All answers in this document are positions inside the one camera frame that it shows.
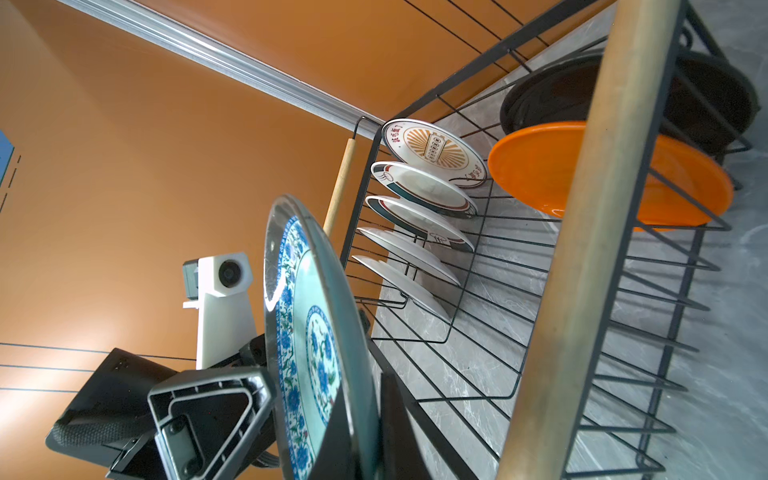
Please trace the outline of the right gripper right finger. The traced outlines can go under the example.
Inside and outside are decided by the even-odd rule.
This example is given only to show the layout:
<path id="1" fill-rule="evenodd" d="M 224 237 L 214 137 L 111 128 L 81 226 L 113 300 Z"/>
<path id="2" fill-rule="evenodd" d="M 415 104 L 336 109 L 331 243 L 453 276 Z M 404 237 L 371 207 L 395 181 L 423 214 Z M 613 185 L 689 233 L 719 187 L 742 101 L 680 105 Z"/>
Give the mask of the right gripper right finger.
<path id="1" fill-rule="evenodd" d="M 431 479 L 394 373 L 381 374 L 380 414 L 382 479 Z"/>

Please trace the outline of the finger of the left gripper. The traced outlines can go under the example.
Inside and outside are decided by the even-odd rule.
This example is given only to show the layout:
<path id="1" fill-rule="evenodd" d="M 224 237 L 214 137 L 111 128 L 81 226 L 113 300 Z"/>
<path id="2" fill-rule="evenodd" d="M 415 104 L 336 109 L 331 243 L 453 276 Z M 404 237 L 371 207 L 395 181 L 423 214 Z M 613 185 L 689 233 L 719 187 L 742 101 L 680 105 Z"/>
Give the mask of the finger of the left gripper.
<path id="1" fill-rule="evenodd" d="M 264 367 L 187 370 L 154 386 L 147 402 L 169 479 L 235 479 L 275 401 Z"/>

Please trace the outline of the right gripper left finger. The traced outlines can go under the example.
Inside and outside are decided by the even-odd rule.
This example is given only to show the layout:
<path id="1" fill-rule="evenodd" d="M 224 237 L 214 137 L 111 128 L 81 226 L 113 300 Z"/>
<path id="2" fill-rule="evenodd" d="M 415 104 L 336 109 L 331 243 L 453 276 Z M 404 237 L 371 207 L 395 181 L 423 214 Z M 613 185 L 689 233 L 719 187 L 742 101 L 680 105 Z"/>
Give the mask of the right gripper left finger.
<path id="1" fill-rule="evenodd" d="M 354 480 L 358 478 L 357 455 L 352 448 L 352 434 L 345 401 L 339 388 L 321 448 L 312 466 L 309 480 Z"/>

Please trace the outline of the black wire dish rack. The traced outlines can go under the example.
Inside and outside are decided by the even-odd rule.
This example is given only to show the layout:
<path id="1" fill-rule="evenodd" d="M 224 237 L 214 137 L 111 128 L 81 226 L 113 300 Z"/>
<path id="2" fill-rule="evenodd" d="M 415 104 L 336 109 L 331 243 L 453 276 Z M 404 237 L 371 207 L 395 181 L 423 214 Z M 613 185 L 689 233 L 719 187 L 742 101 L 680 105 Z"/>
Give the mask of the black wire dish rack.
<path id="1" fill-rule="evenodd" d="M 701 227 L 631 235 L 586 403 L 565 468 L 569 479 L 763 479 L 767 475 L 767 5 L 694 1 L 692 47 L 741 71 L 760 108 L 716 154 L 736 188 Z M 396 116 L 430 121 L 482 156 L 502 138 L 506 93 L 542 67 L 604 47 L 610 1 L 581 11 L 560 1 L 373 1 L 408 34 L 472 60 L 527 23 L 514 56 L 455 88 L 423 87 Z M 455 286 L 357 232 L 385 228 L 364 202 L 347 234 L 347 273 L 372 324 L 375 372 L 397 375 L 421 456 L 434 479 L 492 479 L 517 400 L 560 232 L 556 218 L 486 180 L 458 251 L 413 231 L 460 281 Z M 390 264 L 426 288 L 445 321 L 352 258 Z"/>

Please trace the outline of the black plate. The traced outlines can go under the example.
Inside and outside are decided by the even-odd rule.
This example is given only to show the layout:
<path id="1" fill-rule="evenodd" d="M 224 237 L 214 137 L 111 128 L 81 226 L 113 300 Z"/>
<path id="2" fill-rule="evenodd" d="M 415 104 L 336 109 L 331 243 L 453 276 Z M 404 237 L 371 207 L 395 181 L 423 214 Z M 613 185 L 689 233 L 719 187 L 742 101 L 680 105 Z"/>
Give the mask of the black plate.
<path id="1" fill-rule="evenodd" d="M 601 49 L 583 52 L 552 62 L 519 81 L 500 108 L 504 133 L 544 123 L 586 120 L 602 56 Z M 669 87 L 660 133 L 679 141 L 690 139 L 709 155 L 722 152 L 751 126 L 759 111 L 754 86 L 726 61 L 704 53 L 684 49 L 678 54 L 676 66 L 734 130 L 729 131 L 675 77 Z"/>

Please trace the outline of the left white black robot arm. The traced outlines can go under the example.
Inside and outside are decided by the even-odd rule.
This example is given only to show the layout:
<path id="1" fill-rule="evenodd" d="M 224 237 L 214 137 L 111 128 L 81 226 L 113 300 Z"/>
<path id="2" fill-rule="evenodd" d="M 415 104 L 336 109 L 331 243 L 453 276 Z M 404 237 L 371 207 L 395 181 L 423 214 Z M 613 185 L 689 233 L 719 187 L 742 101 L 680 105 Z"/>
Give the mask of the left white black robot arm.
<path id="1" fill-rule="evenodd" d="M 46 437 L 110 479 L 235 479 L 274 469 L 274 384 L 255 337 L 211 368 L 176 372 L 115 348 Z"/>

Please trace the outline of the white plate green rim front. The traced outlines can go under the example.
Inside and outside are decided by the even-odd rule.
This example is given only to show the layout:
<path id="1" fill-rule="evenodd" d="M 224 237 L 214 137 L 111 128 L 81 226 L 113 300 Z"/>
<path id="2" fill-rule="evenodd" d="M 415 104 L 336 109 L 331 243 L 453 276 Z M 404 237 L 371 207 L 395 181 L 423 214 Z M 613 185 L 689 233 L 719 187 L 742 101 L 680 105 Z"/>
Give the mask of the white plate green rim front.
<path id="1" fill-rule="evenodd" d="M 394 285 L 423 309 L 442 320 L 449 320 L 446 310 L 426 288 L 410 279 L 390 264 L 361 255 L 353 255 L 352 258 Z"/>

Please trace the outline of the white plate green rim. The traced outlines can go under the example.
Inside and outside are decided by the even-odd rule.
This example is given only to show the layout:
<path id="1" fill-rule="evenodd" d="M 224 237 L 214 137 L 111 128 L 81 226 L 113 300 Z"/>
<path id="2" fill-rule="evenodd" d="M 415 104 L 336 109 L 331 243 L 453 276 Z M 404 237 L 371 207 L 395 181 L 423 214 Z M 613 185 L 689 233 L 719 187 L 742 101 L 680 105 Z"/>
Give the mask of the white plate green rim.
<path id="1" fill-rule="evenodd" d="M 446 310 L 426 288 L 410 279 L 390 264 L 361 255 L 353 255 L 352 258 L 394 285 L 423 309 L 442 320 L 449 320 Z"/>
<path id="2" fill-rule="evenodd" d="M 460 285 L 458 277 L 436 255 L 422 246 L 407 241 L 403 235 L 370 227 L 358 227 L 357 232 L 424 272 L 452 285 Z"/>

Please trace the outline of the white plate orange sunburst pattern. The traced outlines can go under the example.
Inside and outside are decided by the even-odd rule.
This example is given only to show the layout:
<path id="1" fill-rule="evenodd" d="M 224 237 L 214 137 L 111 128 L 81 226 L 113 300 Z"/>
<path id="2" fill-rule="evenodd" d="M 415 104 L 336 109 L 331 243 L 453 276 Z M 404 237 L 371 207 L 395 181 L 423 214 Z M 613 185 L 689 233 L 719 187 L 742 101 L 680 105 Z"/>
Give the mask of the white plate orange sunburst pattern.
<path id="1" fill-rule="evenodd" d="M 383 142 L 400 161 L 463 189 L 488 179 L 482 157 L 452 133 L 416 119 L 394 119 L 382 127 Z"/>

